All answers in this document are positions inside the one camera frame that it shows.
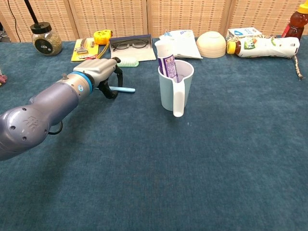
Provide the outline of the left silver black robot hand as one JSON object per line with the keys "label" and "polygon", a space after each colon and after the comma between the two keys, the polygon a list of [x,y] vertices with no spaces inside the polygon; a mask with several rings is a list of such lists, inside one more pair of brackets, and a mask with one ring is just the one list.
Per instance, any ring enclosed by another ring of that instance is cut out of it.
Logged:
{"label": "left silver black robot hand", "polygon": [[108,79],[112,73],[116,73],[118,86],[123,86],[123,71],[117,65],[119,62],[121,61],[117,57],[88,59],[77,65],[73,69],[73,73],[81,75],[88,81],[90,93],[93,92],[94,88],[98,88],[107,99],[115,99],[118,91],[110,89]]}

